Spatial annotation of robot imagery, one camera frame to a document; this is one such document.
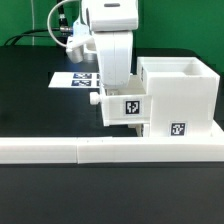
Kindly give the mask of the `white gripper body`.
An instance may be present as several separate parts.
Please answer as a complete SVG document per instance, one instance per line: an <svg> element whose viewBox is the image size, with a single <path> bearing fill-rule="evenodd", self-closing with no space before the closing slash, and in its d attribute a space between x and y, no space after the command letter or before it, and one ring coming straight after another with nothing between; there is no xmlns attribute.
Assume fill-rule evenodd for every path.
<svg viewBox="0 0 224 224"><path fill-rule="evenodd" d="M98 32L93 37L103 87L105 89L126 87L131 72L132 32Z"/></svg>

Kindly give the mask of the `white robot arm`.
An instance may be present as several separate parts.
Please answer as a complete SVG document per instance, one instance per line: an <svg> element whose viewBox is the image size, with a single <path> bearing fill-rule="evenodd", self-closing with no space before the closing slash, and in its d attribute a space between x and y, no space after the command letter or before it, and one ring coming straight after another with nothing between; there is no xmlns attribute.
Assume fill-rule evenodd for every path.
<svg viewBox="0 0 224 224"><path fill-rule="evenodd" d="M139 25L138 0L82 0L81 9L96 46L103 87L126 87L131 71L133 31Z"/></svg>

